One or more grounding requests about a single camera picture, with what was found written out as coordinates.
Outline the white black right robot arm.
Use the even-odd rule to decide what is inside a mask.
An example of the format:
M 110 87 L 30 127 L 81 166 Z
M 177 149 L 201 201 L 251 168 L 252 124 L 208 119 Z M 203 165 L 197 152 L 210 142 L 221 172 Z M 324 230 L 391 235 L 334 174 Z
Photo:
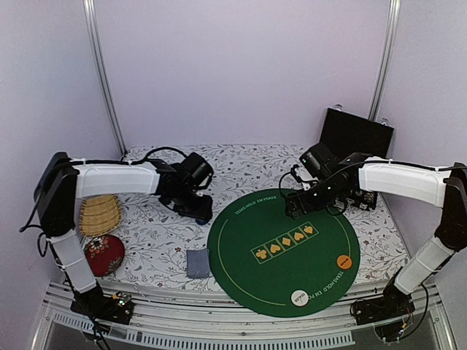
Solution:
M 350 308 L 358 324 L 413 312 L 413 291 L 466 247 L 466 165 L 430 167 L 360 152 L 340 160 L 323 143 L 310 147 L 299 160 L 309 177 L 293 167 L 291 174 L 304 187 L 283 195 L 285 213 L 293 219 L 325 209 L 336 199 L 346 201 L 358 191 L 412 198 L 442 210 L 433 237 L 396 272 L 382 296 L 358 300 Z

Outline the black poker chip case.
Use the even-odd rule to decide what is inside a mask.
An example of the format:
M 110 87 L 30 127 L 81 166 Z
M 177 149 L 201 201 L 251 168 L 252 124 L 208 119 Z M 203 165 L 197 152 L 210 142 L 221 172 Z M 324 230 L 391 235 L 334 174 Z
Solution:
M 338 161 L 354 152 L 386 158 L 394 130 L 390 126 L 328 108 L 319 144 Z

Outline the left aluminium frame post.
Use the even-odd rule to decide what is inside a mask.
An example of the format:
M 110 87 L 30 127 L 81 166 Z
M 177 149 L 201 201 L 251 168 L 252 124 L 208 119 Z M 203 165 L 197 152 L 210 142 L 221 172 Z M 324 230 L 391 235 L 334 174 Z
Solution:
M 115 139 L 117 149 L 121 155 L 125 155 L 127 153 L 127 147 L 122 129 L 120 127 L 120 122 L 117 117 L 115 102 L 112 96 L 109 78 L 107 76 L 107 70 L 104 62 L 104 54 L 99 35 L 99 25 L 96 15 L 96 4 L 93 0 L 84 0 L 82 4 L 84 9 L 88 38 L 90 42 L 90 49 L 96 67 L 96 74 L 98 77 L 99 88 L 104 102 L 104 108 L 107 113 L 107 118 L 109 120 L 109 125 L 112 131 L 112 135 Z

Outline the white dealer button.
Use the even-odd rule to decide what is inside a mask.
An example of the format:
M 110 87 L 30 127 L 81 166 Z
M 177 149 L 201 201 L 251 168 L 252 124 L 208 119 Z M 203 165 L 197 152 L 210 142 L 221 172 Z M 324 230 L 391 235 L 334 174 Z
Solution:
M 292 292 L 290 299 L 293 305 L 303 307 L 309 303 L 310 296 L 306 291 L 297 289 Z

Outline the aluminium frame post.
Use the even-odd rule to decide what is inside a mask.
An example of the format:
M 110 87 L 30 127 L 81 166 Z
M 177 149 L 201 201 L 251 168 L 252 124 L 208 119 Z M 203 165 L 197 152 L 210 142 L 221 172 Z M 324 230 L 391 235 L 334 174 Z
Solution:
M 376 121 L 379 113 L 379 108 L 382 102 L 382 97 L 385 89 L 385 83 L 390 68 L 390 61 L 395 45 L 398 21 L 401 10 L 401 0 L 391 0 L 389 12 L 387 16 L 387 24 L 385 29 L 385 39 L 382 48 L 382 57 L 379 65 L 379 71 L 374 88 L 373 97 L 369 109 L 368 119 Z
M 107 70 L 104 62 L 104 54 L 99 35 L 99 25 L 96 15 L 96 4 L 93 0 L 84 0 L 82 4 L 84 9 L 88 38 L 90 42 L 90 49 L 96 67 L 96 74 L 98 77 L 99 88 L 104 102 L 104 108 L 107 113 L 107 118 L 109 120 L 109 125 L 112 131 L 112 135 L 115 139 L 117 149 L 121 155 L 125 155 L 127 153 L 127 147 L 122 129 L 120 127 L 120 122 L 117 117 L 115 102 L 112 96 L 109 78 L 107 76 Z

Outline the blue playing card deck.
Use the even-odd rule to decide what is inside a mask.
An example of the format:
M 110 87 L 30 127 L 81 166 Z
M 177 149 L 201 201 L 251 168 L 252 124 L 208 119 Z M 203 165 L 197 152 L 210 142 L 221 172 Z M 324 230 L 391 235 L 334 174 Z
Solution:
M 206 279 L 210 275 L 209 250 L 187 250 L 187 277 L 189 279 Z

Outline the woven bamboo basket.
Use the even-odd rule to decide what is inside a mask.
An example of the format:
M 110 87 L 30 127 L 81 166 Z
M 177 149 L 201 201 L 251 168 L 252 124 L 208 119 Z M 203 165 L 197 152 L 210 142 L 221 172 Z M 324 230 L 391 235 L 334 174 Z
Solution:
M 79 231 L 95 238 L 111 233 L 122 221 L 120 201 L 116 195 L 99 195 L 82 202 Z

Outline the round green poker mat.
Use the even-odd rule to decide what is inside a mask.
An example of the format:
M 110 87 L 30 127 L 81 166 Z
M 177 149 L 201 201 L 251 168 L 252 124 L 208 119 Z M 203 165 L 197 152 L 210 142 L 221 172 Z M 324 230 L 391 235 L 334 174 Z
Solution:
M 291 219 L 277 189 L 226 206 L 211 225 L 207 249 L 220 288 L 241 306 L 274 317 L 307 316 L 332 306 L 360 267 L 358 237 L 345 216 L 322 210 Z M 336 264 L 342 254 L 352 258 L 349 270 Z M 310 296 L 303 307 L 291 302 L 297 289 Z

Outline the floral white table cloth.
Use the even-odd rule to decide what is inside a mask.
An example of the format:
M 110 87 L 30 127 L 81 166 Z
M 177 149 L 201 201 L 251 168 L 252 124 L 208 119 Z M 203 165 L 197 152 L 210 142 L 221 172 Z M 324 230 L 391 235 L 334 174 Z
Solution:
M 215 174 L 207 194 L 213 212 L 256 190 L 297 187 L 296 181 L 281 176 L 306 148 L 300 145 L 188 145 L 155 153 L 156 158 L 178 163 L 184 154 L 196 152 L 213 167 Z M 113 231 L 125 247 L 125 256 L 116 271 L 105 279 L 115 283 L 145 287 L 220 291 L 213 277 L 189 279 L 186 253 L 207 244 L 208 225 L 176 215 L 153 195 L 121 194 L 122 222 Z M 356 283 L 389 279 L 409 260 L 406 247 L 386 203 L 378 199 L 374 210 L 355 207 L 345 212 L 360 244 L 360 267 Z

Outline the red floral round cushion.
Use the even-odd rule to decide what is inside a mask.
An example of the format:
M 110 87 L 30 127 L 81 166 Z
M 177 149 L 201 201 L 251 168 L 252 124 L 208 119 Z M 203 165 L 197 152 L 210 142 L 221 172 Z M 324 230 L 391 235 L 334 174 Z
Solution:
M 125 257 L 123 242 L 114 235 L 103 235 L 91 239 L 84 248 L 85 257 L 95 277 L 114 273 Z

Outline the orange blind button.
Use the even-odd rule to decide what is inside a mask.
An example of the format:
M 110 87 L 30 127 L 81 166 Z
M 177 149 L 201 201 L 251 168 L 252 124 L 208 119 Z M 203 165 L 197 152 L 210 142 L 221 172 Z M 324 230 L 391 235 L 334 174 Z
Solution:
M 352 267 L 353 261 L 349 255 L 342 254 L 337 257 L 336 264 L 338 265 L 340 269 L 346 271 Z

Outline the right aluminium frame post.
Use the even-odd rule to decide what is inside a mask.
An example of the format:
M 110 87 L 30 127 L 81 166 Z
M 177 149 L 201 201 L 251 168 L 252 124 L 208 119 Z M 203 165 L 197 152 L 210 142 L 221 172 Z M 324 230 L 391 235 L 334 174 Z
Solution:
M 379 108 L 382 102 L 382 97 L 385 89 L 385 83 L 390 68 L 390 61 L 395 45 L 398 21 L 401 10 L 401 0 L 391 0 L 389 12 L 387 16 L 387 24 L 385 29 L 385 39 L 382 48 L 382 57 L 379 65 L 379 71 L 374 88 L 373 97 L 369 109 L 368 119 L 376 121 L 379 113 Z

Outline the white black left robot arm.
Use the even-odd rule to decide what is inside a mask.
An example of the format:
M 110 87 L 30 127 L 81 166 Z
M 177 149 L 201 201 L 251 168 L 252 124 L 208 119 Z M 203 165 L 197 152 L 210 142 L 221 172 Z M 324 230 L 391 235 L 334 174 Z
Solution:
M 150 153 L 137 161 L 78 160 L 65 152 L 55 153 L 34 191 L 31 214 L 39 218 L 37 227 L 72 289 L 71 310 L 92 320 L 128 324 L 134 309 L 130 295 L 118 292 L 107 297 L 93 275 L 75 232 L 77 199 L 120 193 L 155 195 L 176 214 L 203 225 L 212 218 L 213 200 L 202 190 L 213 175 L 210 164 L 194 152 L 172 164 Z

